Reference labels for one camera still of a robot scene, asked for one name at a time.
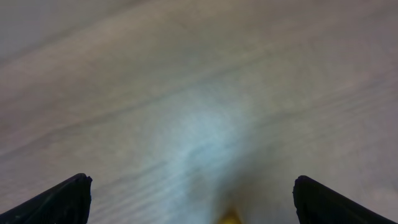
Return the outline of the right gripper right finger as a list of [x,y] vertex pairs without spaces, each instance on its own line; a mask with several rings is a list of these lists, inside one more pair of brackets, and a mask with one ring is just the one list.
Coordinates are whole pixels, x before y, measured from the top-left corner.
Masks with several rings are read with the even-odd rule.
[[396,224],[306,175],[295,180],[293,197],[300,224]]

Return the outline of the yellow dish soap bottle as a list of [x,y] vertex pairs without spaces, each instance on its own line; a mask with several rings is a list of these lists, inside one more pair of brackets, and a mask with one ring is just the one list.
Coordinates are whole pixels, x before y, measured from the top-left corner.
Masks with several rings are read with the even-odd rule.
[[243,224],[243,222],[235,209],[229,209],[218,219],[217,224]]

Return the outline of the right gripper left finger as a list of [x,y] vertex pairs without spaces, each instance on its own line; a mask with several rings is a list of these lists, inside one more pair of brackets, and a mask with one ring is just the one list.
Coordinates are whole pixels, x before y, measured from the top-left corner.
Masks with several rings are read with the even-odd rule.
[[92,178],[76,174],[1,214],[1,224],[86,224]]

